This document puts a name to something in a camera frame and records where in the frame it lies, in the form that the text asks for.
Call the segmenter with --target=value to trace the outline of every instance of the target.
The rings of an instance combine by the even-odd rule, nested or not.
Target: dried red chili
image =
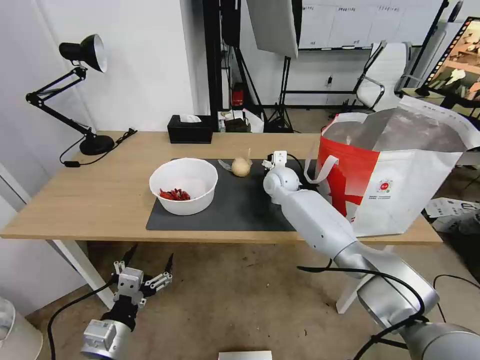
[[[182,189],[176,189],[176,188],[171,191],[163,191],[162,189],[160,189],[159,195],[160,197],[167,200],[174,200],[174,201],[190,200],[190,195],[188,192],[183,191]]]

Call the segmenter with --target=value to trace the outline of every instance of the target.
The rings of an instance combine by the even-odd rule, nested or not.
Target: white table leg
[[[53,240],[53,242],[93,290],[105,285],[105,281],[76,241]],[[107,308],[111,309],[114,306],[114,294],[109,288],[100,291],[97,295]]]
[[[391,253],[394,249],[393,245],[387,245],[383,249],[384,252],[389,252]],[[354,300],[357,298],[357,291],[365,285],[365,283],[370,280],[373,277],[373,275],[366,275],[361,279],[356,279],[353,277],[350,277],[348,279],[348,284],[343,290],[343,292],[340,295],[340,298],[336,302],[336,311],[339,314],[344,314],[347,309],[352,305]]]

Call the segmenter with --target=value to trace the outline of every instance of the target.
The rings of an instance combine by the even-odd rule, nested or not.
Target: red and white bag
[[[337,115],[322,132],[316,179],[305,177],[357,236],[401,234],[460,156],[479,146],[480,132],[463,116],[406,96],[394,109]]]

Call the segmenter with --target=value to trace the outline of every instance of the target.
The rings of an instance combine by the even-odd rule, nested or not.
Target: white bowl
[[[150,191],[169,213],[192,215],[205,210],[214,199],[215,186],[219,179],[217,169],[211,163],[183,157],[164,163],[150,176]],[[190,200],[168,200],[159,195],[173,189],[182,189]]]

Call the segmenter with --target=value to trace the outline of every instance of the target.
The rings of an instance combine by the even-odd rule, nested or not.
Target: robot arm
[[[437,304],[436,291],[415,270],[398,256],[359,242],[349,221],[316,191],[299,190],[297,174],[284,162],[276,163],[276,158],[286,158],[286,152],[275,151],[273,163],[265,163],[270,170],[263,188],[273,203],[281,205],[285,218],[313,249],[327,255],[340,268],[378,271],[404,281],[421,297],[426,313]],[[359,272],[348,274],[356,278],[366,276]],[[408,288],[381,276],[373,276],[357,294],[361,304],[384,328],[399,324],[420,309],[417,297]],[[398,332],[415,360],[470,360],[480,354],[480,337],[461,326],[427,322],[404,326]]]
[[[81,349],[89,359],[130,359],[129,338],[136,326],[136,317],[150,296],[172,283],[173,254],[165,270],[158,276],[144,274],[142,270],[126,267],[128,261],[115,261],[112,274],[117,280],[118,290],[113,295],[113,307],[100,320],[91,320],[83,332]]]

